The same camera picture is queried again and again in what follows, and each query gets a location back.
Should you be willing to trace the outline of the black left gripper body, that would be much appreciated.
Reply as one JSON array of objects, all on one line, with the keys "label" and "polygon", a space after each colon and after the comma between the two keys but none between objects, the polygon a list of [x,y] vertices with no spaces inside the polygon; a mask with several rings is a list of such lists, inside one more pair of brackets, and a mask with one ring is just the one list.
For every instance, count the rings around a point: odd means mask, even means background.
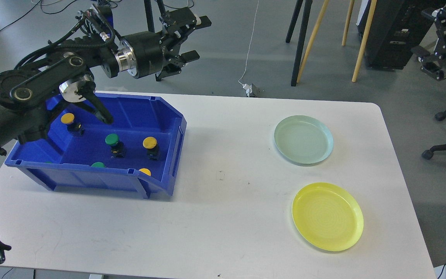
[{"label": "black left gripper body", "polygon": [[156,75],[156,81],[181,73],[180,48],[193,28],[195,15],[190,9],[168,11],[160,32],[144,31],[122,37],[120,71],[128,71],[134,78]]}]

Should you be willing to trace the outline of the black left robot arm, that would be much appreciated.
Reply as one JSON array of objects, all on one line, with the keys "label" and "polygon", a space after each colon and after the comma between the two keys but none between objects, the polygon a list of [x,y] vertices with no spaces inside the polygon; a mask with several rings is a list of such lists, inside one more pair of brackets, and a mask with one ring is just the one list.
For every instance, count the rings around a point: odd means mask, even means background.
[{"label": "black left robot arm", "polygon": [[122,36],[113,26],[107,5],[81,11],[67,34],[22,58],[14,69],[0,73],[0,155],[4,145],[48,137],[51,124],[68,106],[91,113],[104,124],[113,115],[94,93],[91,68],[101,66],[109,78],[128,71],[134,78],[151,74],[156,81],[180,74],[198,60],[195,51],[180,53],[181,44],[195,30],[210,27],[207,16],[197,16],[189,7],[166,10],[158,0],[162,30],[154,32],[151,4],[144,2],[148,30]]}]

